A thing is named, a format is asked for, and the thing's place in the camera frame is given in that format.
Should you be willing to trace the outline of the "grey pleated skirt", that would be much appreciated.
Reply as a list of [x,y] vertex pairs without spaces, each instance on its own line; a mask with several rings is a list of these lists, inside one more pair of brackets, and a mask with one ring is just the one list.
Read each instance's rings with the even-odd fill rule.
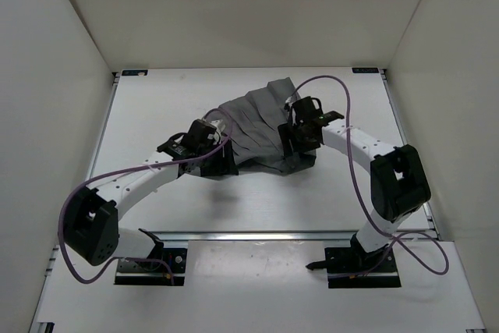
[[207,116],[209,122],[221,119],[232,125],[232,148],[239,171],[290,175],[315,165],[315,151],[286,157],[278,133],[278,127],[287,122],[285,101],[295,89],[288,77],[274,80],[226,101]]

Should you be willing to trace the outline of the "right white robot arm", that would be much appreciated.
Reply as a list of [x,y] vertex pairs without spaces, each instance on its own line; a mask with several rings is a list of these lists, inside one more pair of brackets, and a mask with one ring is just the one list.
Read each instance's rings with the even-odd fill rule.
[[289,97],[284,110],[288,119],[278,132],[286,157],[325,146],[347,156],[352,172],[359,165],[369,173],[373,210],[346,253],[355,269],[369,270],[401,223],[431,198],[418,151],[409,144],[385,143],[348,125],[344,115],[324,112],[315,97]]

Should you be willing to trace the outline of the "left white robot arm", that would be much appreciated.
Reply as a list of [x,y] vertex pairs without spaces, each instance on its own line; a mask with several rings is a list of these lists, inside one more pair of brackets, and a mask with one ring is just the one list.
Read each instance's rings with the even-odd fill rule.
[[232,124],[226,119],[196,119],[157,147],[141,165],[109,172],[85,182],[65,203],[58,234],[62,243],[89,265],[133,258],[146,269],[163,259],[159,238],[146,229],[119,223],[140,201],[184,175],[218,177],[237,173]]

